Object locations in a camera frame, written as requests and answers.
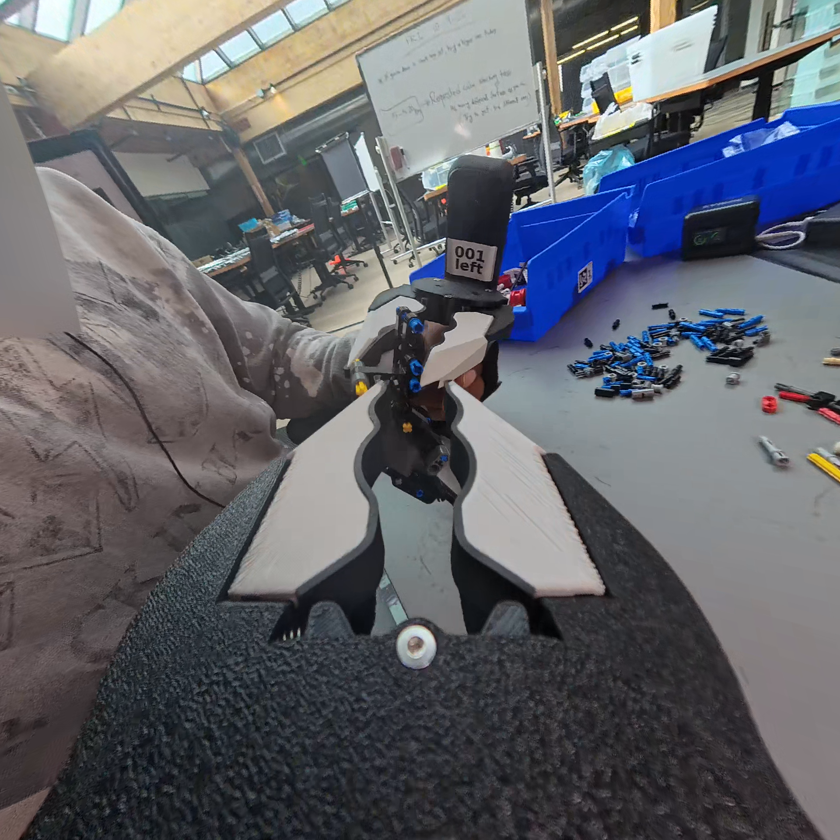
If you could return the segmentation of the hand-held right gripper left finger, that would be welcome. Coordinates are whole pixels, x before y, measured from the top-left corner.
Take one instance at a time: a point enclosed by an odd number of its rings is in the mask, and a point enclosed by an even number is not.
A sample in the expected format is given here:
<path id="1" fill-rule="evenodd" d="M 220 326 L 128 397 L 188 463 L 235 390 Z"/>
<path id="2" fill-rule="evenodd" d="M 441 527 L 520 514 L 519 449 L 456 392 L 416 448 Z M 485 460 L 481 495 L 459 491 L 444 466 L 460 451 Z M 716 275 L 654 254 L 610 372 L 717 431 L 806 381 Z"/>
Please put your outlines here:
<path id="1" fill-rule="evenodd" d="M 286 605 L 280 633 L 332 602 L 354 634 L 371 634 L 385 565 L 373 491 L 385 396 L 385 384 L 374 385 L 295 448 L 239 556 L 228 600 Z"/>

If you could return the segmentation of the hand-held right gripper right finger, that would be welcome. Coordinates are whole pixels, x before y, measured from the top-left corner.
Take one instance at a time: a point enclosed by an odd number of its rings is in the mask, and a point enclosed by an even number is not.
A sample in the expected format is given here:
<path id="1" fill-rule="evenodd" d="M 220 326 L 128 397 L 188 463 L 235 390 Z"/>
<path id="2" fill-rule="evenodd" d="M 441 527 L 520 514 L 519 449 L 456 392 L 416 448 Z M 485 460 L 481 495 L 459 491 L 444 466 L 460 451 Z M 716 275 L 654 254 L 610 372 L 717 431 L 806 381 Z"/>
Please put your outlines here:
<path id="1" fill-rule="evenodd" d="M 558 635 L 550 603 L 606 584 L 550 470 L 549 454 L 463 387 L 446 386 L 453 504 L 451 571 L 469 635 L 513 604 L 527 632 Z"/>

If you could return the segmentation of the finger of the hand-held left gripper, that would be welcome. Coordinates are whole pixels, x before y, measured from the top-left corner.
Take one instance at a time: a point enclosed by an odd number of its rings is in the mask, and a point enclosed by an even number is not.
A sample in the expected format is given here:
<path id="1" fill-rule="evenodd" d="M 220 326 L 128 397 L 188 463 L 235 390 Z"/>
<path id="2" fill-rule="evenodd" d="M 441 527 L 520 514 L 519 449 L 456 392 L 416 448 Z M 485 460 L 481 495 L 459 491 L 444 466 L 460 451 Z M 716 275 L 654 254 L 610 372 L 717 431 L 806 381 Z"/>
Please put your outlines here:
<path id="1" fill-rule="evenodd" d="M 346 367 L 351 387 L 372 387 L 374 379 L 395 387 L 422 386 L 424 310 L 424 305 L 382 305 L 368 312 Z"/>
<path id="2" fill-rule="evenodd" d="M 454 315 L 455 325 L 444 331 L 441 343 L 428 352 L 420 386 L 425 389 L 443 387 L 473 370 L 487 353 L 487 332 L 490 315 L 478 311 L 461 311 Z"/>

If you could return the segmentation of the grey black toy brick assembly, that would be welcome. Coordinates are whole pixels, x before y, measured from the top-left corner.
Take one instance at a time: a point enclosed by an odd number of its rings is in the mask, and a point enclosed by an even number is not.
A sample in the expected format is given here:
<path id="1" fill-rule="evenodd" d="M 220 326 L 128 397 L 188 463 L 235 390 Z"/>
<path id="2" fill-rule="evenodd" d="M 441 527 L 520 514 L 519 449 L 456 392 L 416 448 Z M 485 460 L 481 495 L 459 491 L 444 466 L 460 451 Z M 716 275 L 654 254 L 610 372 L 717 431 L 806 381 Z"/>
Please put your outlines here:
<path id="1" fill-rule="evenodd" d="M 423 304 L 404 292 L 371 305 L 369 311 L 382 305 Z M 394 487 L 422 503 L 442 501 L 454 504 L 459 485 L 455 479 L 445 478 L 450 460 L 446 426 L 433 420 L 426 409 L 413 402 L 423 388 L 395 387 L 390 381 L 379 379 L 374 379 L 373 384 L 378 382 L 384 384 L 384 395 L 376 408 L 381 422 L 384 472 Z M 370 389 L 352 387 L 356 397 Z"/>

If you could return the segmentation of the wooden background desk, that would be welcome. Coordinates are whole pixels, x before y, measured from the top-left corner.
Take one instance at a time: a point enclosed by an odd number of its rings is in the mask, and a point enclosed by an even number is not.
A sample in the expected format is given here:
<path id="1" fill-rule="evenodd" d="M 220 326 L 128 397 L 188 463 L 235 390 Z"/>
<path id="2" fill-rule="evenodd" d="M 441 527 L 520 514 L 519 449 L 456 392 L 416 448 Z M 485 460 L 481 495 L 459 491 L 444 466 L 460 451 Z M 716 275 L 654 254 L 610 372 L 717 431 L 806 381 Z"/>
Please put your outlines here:
<path id="1" fill-rule="evenodd" d="M 767 50 L 754 57 L 742 58 L 720 68 L 710 70 L 684 87 L 661 92 L 644 101 L 663 108 L 665 102 L 692 96 L 696 93 L 721 88 L 731 82 L 758 82 L 752 106 L 752 120 L 767 120 L 770 116 L 773 79 L 776 71 L 788 67 L 814 50 L 838 42 L 839 27 L 835 26 L 819 34 L 799 38 L 787 45 Z"/>

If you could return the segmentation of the blue plastic bin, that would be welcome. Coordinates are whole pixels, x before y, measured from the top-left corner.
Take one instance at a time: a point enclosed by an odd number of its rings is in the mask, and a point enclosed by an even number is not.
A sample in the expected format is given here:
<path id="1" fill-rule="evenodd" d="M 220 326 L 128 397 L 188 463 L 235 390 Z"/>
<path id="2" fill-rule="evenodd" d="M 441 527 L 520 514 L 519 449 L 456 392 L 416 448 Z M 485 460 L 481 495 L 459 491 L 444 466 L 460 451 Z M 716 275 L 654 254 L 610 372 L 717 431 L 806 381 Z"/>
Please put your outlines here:
<path id="1" fill-rule="evenodd" d="M 509 215 L 500 273 L 524 267 L 509 340 L 536 342 L 625 259 L 632 194 L 616 189 Z"/>
<path id="2" fill-rule="evenodd" d="M 784 123 L 799 132 L 723 153 L 734 137 Z M 839 103 L 790 108 L 605 175 L 599 193 L 615 190 L 632 194 L 628 241 L 644 257 L 679 250 L 685 215 L 703 205 L 758 196 L 760 224 L 831 206 L 839 199 Z"/>

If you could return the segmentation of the black office chair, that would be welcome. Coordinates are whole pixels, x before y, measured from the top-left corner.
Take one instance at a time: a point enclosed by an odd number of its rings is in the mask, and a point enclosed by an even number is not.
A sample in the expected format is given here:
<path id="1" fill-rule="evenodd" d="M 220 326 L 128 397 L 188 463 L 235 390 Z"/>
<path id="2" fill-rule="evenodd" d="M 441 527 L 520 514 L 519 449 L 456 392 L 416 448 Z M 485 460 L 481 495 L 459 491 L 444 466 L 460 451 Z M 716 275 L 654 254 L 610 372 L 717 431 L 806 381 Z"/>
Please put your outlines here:
<path id="1" fill-rule="evenodd" d="M 312 289 L 312 295 L 324 301 L 327 293 L 339 285 L 353 289 L 357 276 L 350 269 L 358 266 L 366 268 L 368 263 L 362 259 L 345 257 L 343 241 L 335 233 L 324 198 L 310 198 L 309 206 L 314 226 L 313 260 L 320 278 L 319 284 Z"/>

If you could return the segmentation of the long grey toy beam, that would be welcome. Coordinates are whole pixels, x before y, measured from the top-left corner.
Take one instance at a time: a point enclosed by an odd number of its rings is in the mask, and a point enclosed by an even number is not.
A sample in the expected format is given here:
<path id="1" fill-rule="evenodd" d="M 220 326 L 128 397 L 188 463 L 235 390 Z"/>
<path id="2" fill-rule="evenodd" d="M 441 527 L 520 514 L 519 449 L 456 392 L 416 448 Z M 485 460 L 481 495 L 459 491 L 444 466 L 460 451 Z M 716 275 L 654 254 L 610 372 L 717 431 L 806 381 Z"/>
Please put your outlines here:
<path id="1" fill-rule="evenodd" d="M 386 631 L 405 622 L 407 619 L 406 610 L 386 571 L 381 576 L 375 598 L 375 628 Z"/>

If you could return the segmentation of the teal plastic bag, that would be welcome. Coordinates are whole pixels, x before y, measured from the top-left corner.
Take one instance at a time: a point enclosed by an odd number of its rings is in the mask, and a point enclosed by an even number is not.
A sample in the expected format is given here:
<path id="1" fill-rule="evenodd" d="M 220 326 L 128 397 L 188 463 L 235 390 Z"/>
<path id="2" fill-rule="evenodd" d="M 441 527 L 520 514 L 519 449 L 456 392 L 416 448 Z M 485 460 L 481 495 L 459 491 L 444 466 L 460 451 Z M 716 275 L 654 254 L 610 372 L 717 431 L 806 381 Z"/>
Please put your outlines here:
<path id="1" fill-rule="evenodd" d="M 634 165 L 634 154 L 624 144 L 595 153 L 585 163 L 582 171 L 584 194 L 586 196 L 596 194 L 603 178 Z"/>

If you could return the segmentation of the whiteboard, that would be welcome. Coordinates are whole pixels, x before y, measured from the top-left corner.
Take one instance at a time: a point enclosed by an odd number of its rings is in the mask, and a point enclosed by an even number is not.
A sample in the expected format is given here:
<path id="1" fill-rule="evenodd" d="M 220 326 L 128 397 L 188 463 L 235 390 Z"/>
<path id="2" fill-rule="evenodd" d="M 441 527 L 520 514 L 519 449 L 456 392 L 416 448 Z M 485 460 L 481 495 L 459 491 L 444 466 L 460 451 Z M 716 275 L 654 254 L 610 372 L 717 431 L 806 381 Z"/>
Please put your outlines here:
<path id="1" fill-rule="evenodd" d="M 397 181 L 539 119 L 523 1 L 459 3 L 356 60 Z"/>

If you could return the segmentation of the black display on stand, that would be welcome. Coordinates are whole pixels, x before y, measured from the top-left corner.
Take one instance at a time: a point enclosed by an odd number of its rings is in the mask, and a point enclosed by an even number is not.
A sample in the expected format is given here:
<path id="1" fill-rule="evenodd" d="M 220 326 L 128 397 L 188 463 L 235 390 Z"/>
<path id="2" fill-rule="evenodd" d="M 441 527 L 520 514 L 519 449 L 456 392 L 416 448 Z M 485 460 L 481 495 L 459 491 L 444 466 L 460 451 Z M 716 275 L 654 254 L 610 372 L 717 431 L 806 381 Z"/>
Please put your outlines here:
<path id="1" fill-rule="evenodd" d="M 385 265 L 381 244 L 388 241 L 387 230 L 375 197 L 370 189 L 359 155 L 348 132 L 340 133 L 316 148 L 316 154 L 324 163 L 327 173 L 342 202 L 356 202 L 362 215 L 364 232 L 370 248 L 374 251 L 385 278 L 386 285 L 393 289 L 391 276 Z"/>

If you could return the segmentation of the pile of blue black pins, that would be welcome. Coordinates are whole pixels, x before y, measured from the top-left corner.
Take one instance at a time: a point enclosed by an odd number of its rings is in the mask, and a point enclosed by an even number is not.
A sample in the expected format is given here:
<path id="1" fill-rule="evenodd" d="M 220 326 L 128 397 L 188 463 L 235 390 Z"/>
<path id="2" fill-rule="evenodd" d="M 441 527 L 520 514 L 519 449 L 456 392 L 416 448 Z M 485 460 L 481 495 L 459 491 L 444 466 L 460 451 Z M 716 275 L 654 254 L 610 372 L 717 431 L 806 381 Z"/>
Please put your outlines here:
<path id="1" fill-rule="evenodd" d="M 693 348 L 708 365 L 717 365 L 727 374 L 741 370 L 757 351 L 772 340 L 772 332 L 762 314 L 750 315 L 744 308 L 701 308 L 695 317 L 681 316 L 648 324 L 637 334 L 595 343 L 582 358 L 565 365 L 578 381 L 594 382 L 594 397 L 622 398 L 645 402 L 672 392 L 685 377 L 685 366 L 673 355 L 682 346 Z"/>

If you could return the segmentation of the black battery pack green display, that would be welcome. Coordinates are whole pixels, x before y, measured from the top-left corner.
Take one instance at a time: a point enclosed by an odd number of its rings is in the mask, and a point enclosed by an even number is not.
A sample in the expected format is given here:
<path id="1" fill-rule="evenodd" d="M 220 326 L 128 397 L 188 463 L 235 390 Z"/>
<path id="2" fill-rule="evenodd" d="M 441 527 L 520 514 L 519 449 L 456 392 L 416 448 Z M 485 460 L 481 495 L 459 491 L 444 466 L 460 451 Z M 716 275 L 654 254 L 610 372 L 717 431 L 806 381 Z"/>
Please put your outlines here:
<path id="1" fill-rule="evenodd" d="M 757 195 L 698 206 L 684 216 L 683 261 L 750 255 L 757 248 L 761 199 Z"/>

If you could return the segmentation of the white storage box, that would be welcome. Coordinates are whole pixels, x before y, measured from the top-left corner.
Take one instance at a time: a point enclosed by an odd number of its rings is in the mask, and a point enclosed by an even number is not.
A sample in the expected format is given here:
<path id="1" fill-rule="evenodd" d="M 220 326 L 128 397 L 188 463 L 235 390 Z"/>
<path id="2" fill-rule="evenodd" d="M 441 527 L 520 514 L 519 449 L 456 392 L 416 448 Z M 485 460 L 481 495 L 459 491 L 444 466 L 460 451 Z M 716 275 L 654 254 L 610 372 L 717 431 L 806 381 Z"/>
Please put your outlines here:
<path id="1" fill-rule="evenodd" d="M 718 6 L 711 5 L 626 48 L 634 102 L 689 85 L 705 72 Z"/>

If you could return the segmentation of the clear plastic bag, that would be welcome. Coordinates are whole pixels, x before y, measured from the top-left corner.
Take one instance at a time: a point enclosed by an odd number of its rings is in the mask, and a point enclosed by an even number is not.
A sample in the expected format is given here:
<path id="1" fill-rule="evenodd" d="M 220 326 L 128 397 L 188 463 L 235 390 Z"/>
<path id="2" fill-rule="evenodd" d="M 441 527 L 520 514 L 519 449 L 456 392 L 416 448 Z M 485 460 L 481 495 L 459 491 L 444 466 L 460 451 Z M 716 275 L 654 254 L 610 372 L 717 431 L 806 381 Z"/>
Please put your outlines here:
<path id="1" fill-rule="evenodd" d="M 722 147 L 723 158 L 744 154 L 762 146 L 784 140 L 799 134 L 802 130 L 788 120 L 775 122 L 766 127 L 733 135 Z"/>

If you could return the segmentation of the pile of red white pieces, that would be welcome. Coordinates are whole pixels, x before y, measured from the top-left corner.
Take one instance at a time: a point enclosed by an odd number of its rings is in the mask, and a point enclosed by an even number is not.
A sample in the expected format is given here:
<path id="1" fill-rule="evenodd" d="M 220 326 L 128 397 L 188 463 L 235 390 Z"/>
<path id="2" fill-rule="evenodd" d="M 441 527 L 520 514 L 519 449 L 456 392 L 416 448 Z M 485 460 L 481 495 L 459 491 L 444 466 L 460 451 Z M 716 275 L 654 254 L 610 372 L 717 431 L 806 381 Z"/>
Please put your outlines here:
<path id="1" fill-rule="evenodd" d="M 809 392 L 807 390 L 803 390 L 795 386 L 786 385 L 783 383 L 775 383 L 773 387 L 773 393 L 763 395 L 760 398 L 759 408 L 762 415 L 775 416 L 780 411 L 782 403 L 794 403 L 802 405 L 808 412 L 814 414 L 815 416 L 827 420 L 827 422 L 836 427 L 839 426 L 838 396 L 830 392 Z M 757 438 L 756 443 L 759 450 L 761 451 L 763 457 L 765 457 L 765 459 L 771 465 L 769 460 L 764 455 L 762 449 L 758 445 Z M 813 452 L 816 452 L 817 454 L 825 457 L 826 459 L 829 459 L 834 463 L 835 466 L 839 467 L 838 444 L 835 444 L 835 446 L 832 449 L 817 447 L 813 450 Z"/>

